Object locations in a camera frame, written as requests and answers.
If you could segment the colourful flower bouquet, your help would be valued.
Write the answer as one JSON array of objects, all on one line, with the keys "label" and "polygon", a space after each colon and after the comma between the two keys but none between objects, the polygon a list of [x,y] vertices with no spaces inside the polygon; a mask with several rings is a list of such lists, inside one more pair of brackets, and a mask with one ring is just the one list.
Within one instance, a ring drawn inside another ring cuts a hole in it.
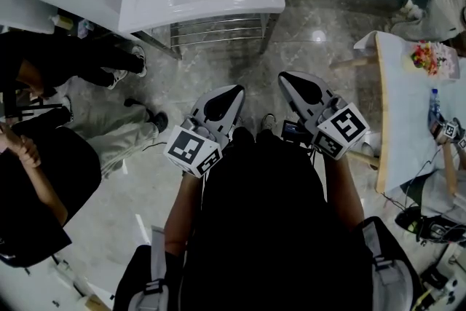
[{"label": "colourful flower bouquet", "polygon": [[457,51],[440,42],[408,42],[401,57],[403,68],[410,73],[422,73],[440,80],[460,78]]}]

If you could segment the person's left forearm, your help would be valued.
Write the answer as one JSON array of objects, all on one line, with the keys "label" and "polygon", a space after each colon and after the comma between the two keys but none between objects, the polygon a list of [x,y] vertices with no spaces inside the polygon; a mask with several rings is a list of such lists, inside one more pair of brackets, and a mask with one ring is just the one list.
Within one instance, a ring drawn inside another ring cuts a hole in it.
[{"label": "person's left forearm", "polygon": [[181,256],[192,233],[202,203],[201,178],[184,173],[175,202],[165,224],[165,250]]}]

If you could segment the black bag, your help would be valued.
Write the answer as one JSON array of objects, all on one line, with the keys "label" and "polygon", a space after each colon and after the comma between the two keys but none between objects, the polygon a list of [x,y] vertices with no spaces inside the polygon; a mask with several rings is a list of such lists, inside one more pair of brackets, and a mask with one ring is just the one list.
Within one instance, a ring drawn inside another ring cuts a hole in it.
[{"label": "black bag", "polygon": [[442,216],[426,217],[419,206],[401,211],[395,223],[416,236],[416,241],[439,244],[456,243],[466,248],[466,225],[454,223]]}]

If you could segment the person's grey shoe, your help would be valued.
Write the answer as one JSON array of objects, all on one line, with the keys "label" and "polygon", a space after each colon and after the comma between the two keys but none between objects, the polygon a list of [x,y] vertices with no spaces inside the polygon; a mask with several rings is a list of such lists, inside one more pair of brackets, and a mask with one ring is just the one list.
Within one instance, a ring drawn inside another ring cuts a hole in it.
[{"label": "person's grey shoe", "polygon": [[259,130],[261,132],[265,130],[270,130],[273,132],[276,126],[277,126],[277,120],[276,120],[275,115],[272,113],[268,113],[263,117]]}]

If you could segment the person's right forearm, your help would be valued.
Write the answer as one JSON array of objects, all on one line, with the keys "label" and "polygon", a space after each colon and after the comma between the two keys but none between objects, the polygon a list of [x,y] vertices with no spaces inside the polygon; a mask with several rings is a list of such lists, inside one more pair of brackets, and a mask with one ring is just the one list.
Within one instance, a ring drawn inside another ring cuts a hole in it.
[{"label": "person's right forearm", "polygon": [[323,159],[328,204],[343,225],[352,231],[364,221],[364,211],[347,157],[334,160],[325,155]]}]

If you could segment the small black screen device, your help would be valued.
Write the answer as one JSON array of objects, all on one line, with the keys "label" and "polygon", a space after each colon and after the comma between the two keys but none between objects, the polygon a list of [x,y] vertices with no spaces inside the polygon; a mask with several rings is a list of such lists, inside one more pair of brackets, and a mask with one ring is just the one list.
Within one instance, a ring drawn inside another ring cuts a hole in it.
[{"label": "small black screen device", "polygon": [[284,141],[297,145],[304,144],[305,147],[309,147],[312,142],[311,134],[303,125],[299,122],[292,122],[289,120],[283,121],[281,138]]}]

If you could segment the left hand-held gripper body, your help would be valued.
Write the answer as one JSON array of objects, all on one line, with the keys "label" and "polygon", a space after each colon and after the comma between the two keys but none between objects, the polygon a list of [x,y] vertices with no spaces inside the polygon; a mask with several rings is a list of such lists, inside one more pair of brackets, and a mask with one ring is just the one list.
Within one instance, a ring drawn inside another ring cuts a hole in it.
[{"label": "left hand-held gripper body", "polygon": [[202,178],[223,157],[228,143],[227,135],[187,116],[181,126],[173,128],[163,154],[183,172]]}]

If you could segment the metal sink stand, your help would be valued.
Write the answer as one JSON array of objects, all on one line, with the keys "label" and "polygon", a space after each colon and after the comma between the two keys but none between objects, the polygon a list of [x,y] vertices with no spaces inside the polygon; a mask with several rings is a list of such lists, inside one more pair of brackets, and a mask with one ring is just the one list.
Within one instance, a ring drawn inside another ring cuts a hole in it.
[{"label": "metal sink stand", "polygon": [[175,60],[182,59],[183,48],[243,42],[257,43],[258,54],[263,55],[279,19],[278,13],[257,13],[171,23],[162,27],[167,32],[166,43],[153,36],[152,30],[136,31],[131,35]]}]

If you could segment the white covered wooden table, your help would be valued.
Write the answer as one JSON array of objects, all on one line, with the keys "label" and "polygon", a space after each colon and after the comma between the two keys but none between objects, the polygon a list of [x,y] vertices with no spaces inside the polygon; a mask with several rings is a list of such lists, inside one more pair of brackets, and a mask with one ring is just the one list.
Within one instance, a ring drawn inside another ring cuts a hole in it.
[{"label": "white covered wooden table", "polygon": [[332,69],[374,64],[379,67],[382,87],[382,146],[376,183],[387,192],[429,173],[441,154],[427,128],[430,92],[438,89],[445,119],[458,118],[466,128],[466,58],[459,59],[459,78],[440,80],[408,62],[414,44],[398,36],[372,31],[358,41],[357,50],[368,55],[334,62]]}]

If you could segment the blue water bottle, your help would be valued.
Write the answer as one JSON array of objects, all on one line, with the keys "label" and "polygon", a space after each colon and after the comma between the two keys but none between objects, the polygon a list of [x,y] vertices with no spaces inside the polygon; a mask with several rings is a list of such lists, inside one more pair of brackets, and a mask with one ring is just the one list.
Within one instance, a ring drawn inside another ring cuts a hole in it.
[{"label": "blue water bottle", "polygon": [[438,90],[436,88],[432,88],[430,91],[428,119],[437,121],[441,120]]}]

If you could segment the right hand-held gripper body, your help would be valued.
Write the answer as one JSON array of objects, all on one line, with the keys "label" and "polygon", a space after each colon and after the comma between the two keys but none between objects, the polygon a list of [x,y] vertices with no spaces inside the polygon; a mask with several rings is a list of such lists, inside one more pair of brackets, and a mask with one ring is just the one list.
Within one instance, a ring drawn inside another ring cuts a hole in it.
[{"label": "right hand-held gripper body", "polygon": [[304,122],[312,135],[311,144],[339,160],[369,130],[367,121],[354,103],[333,97],[323,109]]}]

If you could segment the person's black clothing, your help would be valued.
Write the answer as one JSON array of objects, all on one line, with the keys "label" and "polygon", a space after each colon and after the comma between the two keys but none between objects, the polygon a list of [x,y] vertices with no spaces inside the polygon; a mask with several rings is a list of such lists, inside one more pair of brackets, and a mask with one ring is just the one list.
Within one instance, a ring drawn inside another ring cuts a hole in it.
[{"label": "person's black clothing", "polygon": [[232,134],[203,182],[186,250],[161,285],[138,247],[112,311],[411,311],[422,285],[381,219],[349,231],[307,152],[272,131]]}]

